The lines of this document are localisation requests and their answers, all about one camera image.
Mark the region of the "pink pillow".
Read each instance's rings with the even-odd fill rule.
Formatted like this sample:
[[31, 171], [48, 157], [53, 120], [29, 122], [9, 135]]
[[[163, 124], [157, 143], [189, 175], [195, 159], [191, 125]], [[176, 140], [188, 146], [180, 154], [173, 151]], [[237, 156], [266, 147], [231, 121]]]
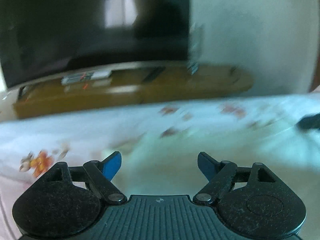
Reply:
[[312, 89], [310, 90], [310, 92], [311, 92], [311, 93], [320, 93], [320, 85], [317, 86], [317, 87], [315, 87], [315, 88], [312, 88]]

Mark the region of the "floral white bed sheet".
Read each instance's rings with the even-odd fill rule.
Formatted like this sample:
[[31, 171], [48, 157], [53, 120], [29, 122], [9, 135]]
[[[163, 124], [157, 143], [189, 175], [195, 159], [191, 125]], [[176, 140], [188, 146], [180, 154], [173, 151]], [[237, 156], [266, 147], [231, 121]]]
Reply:
[[1, 239], [18, 239], [11, 209], [35, 181], [22, 159], [45, 150], [80, 166], [119, 151], [113, 183], [126, 195], [189, 194], [206, 183], [206, 152], [239, 166], [264, 163], [303, 200], [303, 239], [319, 239], [319, 132], [297, 122], [319, 113], [317, 94], [107, 108], [1, 123]]

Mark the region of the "brown wooden tv stand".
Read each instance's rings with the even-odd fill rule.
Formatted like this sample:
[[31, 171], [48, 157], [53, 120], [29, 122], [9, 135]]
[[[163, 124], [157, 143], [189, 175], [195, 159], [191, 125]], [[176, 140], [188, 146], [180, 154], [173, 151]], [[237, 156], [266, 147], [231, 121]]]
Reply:
[[62, 85], [54, 79], [20, 92], [13, 108], [19, 119], [105, 107], [223, 98], [253, 87], [251, 73], [238, 66], [202, 64], [193, 75], [185, 67], [114, 70], [107, 78]]

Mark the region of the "silver set-top box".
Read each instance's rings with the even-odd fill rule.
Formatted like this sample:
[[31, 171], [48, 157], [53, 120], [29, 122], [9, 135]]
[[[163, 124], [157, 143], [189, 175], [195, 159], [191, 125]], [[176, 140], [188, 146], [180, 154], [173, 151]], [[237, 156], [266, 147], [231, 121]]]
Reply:
[[111, 75], [110, 70], [96, 70], [89, 72], [81, 72], [64, 76], [61, 79], [61, 85], [70, 85], [73, 83], [85, 82], [90, 80], [99, 80], [108, 78]]

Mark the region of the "large black television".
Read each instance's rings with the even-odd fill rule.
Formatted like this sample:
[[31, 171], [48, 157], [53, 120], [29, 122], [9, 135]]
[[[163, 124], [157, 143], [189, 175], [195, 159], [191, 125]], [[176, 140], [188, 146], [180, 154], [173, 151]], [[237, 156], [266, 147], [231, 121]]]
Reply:
[[184, 61], [190, 0], [1, 0], [8, 88], [107, 64]]

